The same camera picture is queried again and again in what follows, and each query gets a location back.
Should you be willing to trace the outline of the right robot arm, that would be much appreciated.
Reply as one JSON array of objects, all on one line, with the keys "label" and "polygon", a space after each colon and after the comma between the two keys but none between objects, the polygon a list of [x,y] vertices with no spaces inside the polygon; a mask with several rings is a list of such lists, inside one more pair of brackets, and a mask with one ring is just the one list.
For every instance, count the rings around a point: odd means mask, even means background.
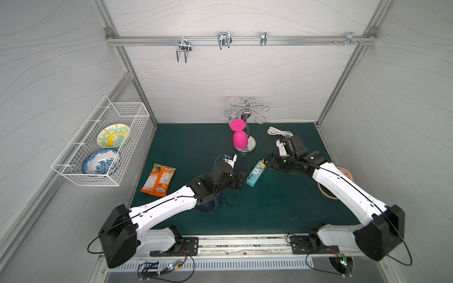
[{"label": "right robot arm", "polygon": [[372,260],[380,261],[404,243],[405,212],[397,205],[388,206],[348,179],[320,152],[296,159],[270,154],[266,167],[282,172],[301,172],[326,187],[358,219],[359,224],[321,225],[315,237],[324,246],[342,246],[360,250]]}]

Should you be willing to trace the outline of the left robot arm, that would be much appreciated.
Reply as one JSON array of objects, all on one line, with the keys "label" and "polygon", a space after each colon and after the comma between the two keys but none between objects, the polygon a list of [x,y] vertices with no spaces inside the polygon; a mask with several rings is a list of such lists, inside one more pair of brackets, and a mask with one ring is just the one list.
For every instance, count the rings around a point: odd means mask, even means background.
[{"label": "left robot arm", "polygon": [[146,205],[115,207],[98,236],[110,269],[130,260],[138,251],[167,252],[180,238],[172,228],[154,227],[173,216],[214,201],[226,189],[241,190],[247,176],[228,162],[192,179],[176,192]]}]

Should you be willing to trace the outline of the light blue power strip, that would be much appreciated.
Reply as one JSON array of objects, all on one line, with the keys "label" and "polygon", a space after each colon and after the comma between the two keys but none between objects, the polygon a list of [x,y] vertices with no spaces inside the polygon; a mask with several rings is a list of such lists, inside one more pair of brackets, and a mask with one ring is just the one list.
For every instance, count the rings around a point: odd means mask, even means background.
[{"label": "light blue power strip", "polygon": [[251,173],[249,174],[247,180],[246,180],[246,184],[248,186],[251,186],[251,187],[254,187],[256,185],[256,183],[258,182],[259,178],[262,176],[262,174],[264,173],[265,169],[262,170],[259,168],[259,163],[261,162],[262,160],[260,160],[256,165],[255,167],[253,168],[253,170],[251,171]]}]

